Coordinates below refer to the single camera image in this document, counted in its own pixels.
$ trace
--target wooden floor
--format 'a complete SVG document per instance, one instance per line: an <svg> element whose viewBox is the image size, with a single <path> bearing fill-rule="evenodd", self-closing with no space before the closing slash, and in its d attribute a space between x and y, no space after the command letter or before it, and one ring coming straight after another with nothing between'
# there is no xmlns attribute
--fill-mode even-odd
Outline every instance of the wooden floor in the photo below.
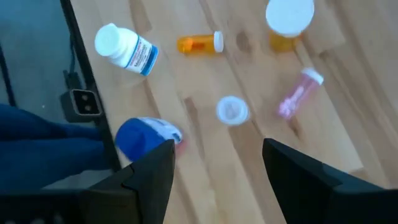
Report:
<svg viewBox="0 0 398 224"><path fill-rule="evenodd" d="M178 158L165 223L285 223L261 158L274 138L385 188L398 187L398 2L316 0L295 52L268 47L266 0L71 0L113 133L131 117L179 125ZM94 50L109 22L159 46L148 78L115 67ZM218 57L186 57L181 35L222 30ZM325 84L292 122L275 108L303 67ZM226 95L244 98L252 119L229 128L215 116ZM121 154L123 165L128 161Z"/></svg>

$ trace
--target white pill bottle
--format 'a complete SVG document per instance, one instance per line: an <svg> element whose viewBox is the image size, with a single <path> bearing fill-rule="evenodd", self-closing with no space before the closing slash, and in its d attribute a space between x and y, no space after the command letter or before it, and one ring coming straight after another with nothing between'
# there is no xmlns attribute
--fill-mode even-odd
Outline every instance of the white pill bottle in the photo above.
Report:
<svg viewBox="0 0 398 224"><path fill-rule="evenodd" d="M216 107L218 119L228 125L237 126L250 119L250 110L246 102L236 96L226 96L220 99Z"/></svg>
<svg viewBox="0 0 398 224"><path fill-rule="evenodd" d="M111 63L143 76L149 75L159 53L135 32L113 23L100 28L94 42L96 51Z"/></svg>

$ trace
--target white bottle cap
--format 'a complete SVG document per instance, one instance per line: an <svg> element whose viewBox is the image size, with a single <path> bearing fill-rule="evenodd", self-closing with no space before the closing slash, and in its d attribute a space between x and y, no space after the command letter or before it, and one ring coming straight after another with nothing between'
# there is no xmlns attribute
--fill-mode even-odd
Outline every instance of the white bottle cap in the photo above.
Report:
<svg viewBox="0 0 398 224"><path fill-rule="evenodd" d="M226 96L220 99L216 114L221 122L232 126L243 124L250 117L248 105L236 96Z"/></svg>
<svg viewBox="0 0 398 224"><path fill-rule="evenodd" d="M220 30L214 32L214 49L218 53L224 50L224 36Z"/></svg>
<svg viewBox="0 0 398 224"><path fill-rule="evenodd" d="M113 23L99 29L95 35L95 50L104 57L115 55L122 46L122 40L118 27Z"/></svg>
<svg viewBox="0 0 398 224"><path fill-rule="evenodd" d="M314 68L304 68L301 71L302 74L306 74L308 77L315 80L319 85L323 83L323 76L319 74Z"/></svg>
<svg viewBox="0 0 398 224"><path fill-rule="evenodd" d="M314 12L313 0L270 0L266 21L276 33L296 37L310 25Z"/></svg>

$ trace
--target pill bottle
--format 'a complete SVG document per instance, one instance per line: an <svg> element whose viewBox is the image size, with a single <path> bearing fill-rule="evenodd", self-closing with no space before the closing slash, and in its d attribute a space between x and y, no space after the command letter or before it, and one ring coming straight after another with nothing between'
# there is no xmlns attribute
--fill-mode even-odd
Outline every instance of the pill bottle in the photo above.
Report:
<svg viewBox="0 0 398 224"><path fill-rule="evenodd" d="M292 118L308 94L320 87L322 83L323 76L314 68L304 68L292 92L279 104L278 114L286 120Z"/></svg>
<svg viewBox="0 0 398 224"><path fill-rule="evenodd" d="M115 144L134 162L168 139L174 140L176 155L180 155L187 145L181 129L159 118L131 118L118 129Z"/></svg>
<svg viewBox="0 0 398 224"><path fill-rule="evenodd" d="M192 35L177 40L177 50L183 54L215 54L224 49L222 31L210 35Z"/></svg>
<svg viewBox="0 0 398 224"><path fill-rule="evenodd" d="M155 64L158 49L135 32L113 23L95 36L96 51L117 66L147 76Z"/></svg>
<svg viewBox="0 0 398 224"><path fill-rule="evenodd" d="M237 126L250 119L250 111L246 102L236 96L226 96L217 104L218 119L228 126Z"/></svg>
<svg viewBox="0 0 398 224"><path fill-rule="evenodd" d="M269 45L275 52L295 48L315 12L313 0L270 0L266 22L270 28Z"/></svg>

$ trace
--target leg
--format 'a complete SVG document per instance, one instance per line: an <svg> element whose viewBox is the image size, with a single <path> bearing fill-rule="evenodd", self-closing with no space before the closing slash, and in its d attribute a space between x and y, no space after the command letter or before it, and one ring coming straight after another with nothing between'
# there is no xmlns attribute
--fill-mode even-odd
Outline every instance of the leg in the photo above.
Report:
<svg viewBox="0 0 398 224"><path fill-rule="evenodd" d="M0 192L40 189L84 170L109 169L101 141L6 141L0 149Z"/></svg>
<svg viewBox="0 0 398 224"><path fill-rule="evenodd" d="M100 135L93 128L56 124L30 112L0 104L0 141L57 138L100 140Z"/></svg>

